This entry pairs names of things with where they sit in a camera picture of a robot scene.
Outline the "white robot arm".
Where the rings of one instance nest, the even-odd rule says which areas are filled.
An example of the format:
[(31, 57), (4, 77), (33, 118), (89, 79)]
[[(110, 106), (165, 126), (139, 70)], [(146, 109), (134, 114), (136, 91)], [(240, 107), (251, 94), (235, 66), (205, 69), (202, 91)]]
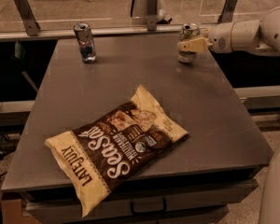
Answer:
[[(196, 23), (185, 24), (180, 30), (177, 50), (182, 63), (190, 63), (197, 53), (207, 50), (280, 56), (280, 7), (260, 20), (222, 22), (204, 28)], [(280, 224), (280, 148), (269, 164), (258, 224)]]

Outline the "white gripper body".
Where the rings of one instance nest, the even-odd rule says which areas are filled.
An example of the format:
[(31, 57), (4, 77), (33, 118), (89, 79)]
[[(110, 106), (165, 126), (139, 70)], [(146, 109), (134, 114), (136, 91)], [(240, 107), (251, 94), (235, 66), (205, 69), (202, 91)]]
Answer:
[(210, 28), (208, 39), (208, 48), (215, 53), (231, 53), (231, 30), (233, 23), (225, 22)]

